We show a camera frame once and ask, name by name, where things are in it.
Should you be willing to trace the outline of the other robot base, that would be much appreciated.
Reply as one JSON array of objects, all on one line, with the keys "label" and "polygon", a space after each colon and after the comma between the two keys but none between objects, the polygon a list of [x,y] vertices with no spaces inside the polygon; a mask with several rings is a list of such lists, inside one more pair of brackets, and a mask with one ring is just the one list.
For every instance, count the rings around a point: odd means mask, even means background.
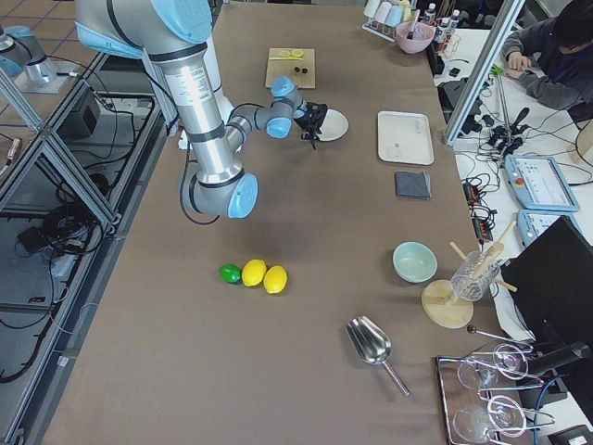
[{"label": "other robot base", "polygon": [[32,30],[24,25],[1,28],[1,69],[22,93],[57,94],[67,82]]}]

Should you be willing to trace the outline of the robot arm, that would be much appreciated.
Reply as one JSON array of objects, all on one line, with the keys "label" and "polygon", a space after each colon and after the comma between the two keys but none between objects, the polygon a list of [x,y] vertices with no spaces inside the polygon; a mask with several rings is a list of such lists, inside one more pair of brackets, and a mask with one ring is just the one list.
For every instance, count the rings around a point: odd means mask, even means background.
[{"label": "robot arm", "polygon": [[327,107],[306,101],[286,76],[273,81],[269,107],[243,105],[228,119],[221,116],[211,82],[218,64],[206,58],[212,32],[208,2],[78,1],[75,13],[82,44],[119,57],[147,56],[162,70],[197,158],[180,187],[180,200],[190,209],[228,218],[245,218],[254,209],[258,180],[235,155],[251,132],[283,139],[297,123],[305,139],[317,138]]}]

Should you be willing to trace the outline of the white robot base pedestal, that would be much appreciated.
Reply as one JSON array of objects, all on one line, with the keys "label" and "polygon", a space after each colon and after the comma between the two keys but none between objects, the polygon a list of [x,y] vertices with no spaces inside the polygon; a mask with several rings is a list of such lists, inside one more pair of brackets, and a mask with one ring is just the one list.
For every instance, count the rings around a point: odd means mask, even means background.
[{"label": "white robot base pedestal", "polygon": [[182,118],[187,142],[203,163],[229,163],[233,149],[226,136],[231,102],[221,88],[213,41],[180,41],[164,67]]}]

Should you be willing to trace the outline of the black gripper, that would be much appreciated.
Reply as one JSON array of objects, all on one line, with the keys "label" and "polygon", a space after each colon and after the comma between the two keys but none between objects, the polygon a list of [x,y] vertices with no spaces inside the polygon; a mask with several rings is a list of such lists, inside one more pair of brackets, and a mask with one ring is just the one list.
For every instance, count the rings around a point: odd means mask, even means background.
[{"label": "black gripper", "polygon": [[304,114],[296,119],[296,124],[300,127],[302,140],[308,140],[313,149],[316,149],[317,134],[322,126],[328,106],[326,104],[317,104],[308,102]]}]

